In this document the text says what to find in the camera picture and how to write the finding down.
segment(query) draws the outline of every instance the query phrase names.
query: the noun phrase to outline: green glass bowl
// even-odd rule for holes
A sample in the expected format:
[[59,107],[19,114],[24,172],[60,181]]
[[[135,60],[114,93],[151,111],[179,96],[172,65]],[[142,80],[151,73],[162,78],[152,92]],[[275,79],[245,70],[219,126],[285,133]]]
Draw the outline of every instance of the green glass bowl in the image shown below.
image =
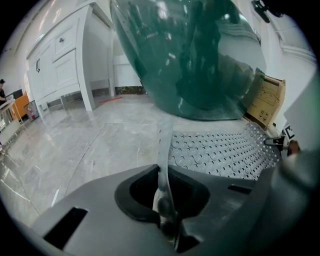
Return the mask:
[[261,88],[266,63],[230,0],[112,0],[114,29],[148,95],[196,120],[239,119]]

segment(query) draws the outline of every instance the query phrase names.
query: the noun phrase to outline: perforated metal panel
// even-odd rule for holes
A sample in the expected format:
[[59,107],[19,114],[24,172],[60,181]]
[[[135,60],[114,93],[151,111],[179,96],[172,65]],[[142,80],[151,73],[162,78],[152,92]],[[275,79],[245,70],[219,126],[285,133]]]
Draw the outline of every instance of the perforated metal panel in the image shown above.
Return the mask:
[[189,170],[257,180],[261,171],[273,167],[281,155],[276,146],[264,145],[269,137],[256,123],[241,132],[174,132],[169,165]]

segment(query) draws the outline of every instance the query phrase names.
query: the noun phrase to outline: cabinet door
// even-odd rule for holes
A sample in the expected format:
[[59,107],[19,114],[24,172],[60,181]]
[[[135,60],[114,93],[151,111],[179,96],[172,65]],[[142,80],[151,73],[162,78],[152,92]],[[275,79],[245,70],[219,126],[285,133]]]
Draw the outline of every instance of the cabinet door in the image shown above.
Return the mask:
[[76,48],[78,24],[79,18],[71,18],[55,28],[53,32],[55,34],[53,37],[53,62]]
[[78,83],[76,50],[69,52],[53,63],[57,77],[57,89]]
[[52,41],[47,43],[39,54],[38,68],[42,74],[43,96],[47,96],[57,90],[57,76],[52,63]]
[[43,93],[44,93],[44,82],[42,79],[42,74],[38,69],[38,62],[39,62],[39,55],[35,58],[35,60],[31,64],[31,69],[30,69],[31,81],[29,84],[31,93],[33,94],[33,97],[36,101],[43,98]]

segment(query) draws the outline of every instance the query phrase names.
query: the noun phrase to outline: gray tile floor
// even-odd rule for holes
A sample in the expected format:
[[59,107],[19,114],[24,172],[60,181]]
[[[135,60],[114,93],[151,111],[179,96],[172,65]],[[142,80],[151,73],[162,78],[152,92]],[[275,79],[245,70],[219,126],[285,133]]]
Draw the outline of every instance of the gray tile floor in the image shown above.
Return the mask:
[[[125,95],[86,112],[82,101],[55,106],[23,129],[2,154],[0,195],[30,226],[53,202],[86,182],[157,162],[157,123],[167,113],[147,95]],[[173,116],[175,131],[239,131],[244,119],[201,122]]]

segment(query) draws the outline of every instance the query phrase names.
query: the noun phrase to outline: cardboard box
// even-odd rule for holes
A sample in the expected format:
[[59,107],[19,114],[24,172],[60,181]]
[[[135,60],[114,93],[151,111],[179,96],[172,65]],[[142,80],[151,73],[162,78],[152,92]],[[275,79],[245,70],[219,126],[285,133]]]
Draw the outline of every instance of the cardboard box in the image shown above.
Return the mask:
[[244,117],[260,125],[264,130],[272,125],[285,101],[286,81],[265,76],[261,90]]

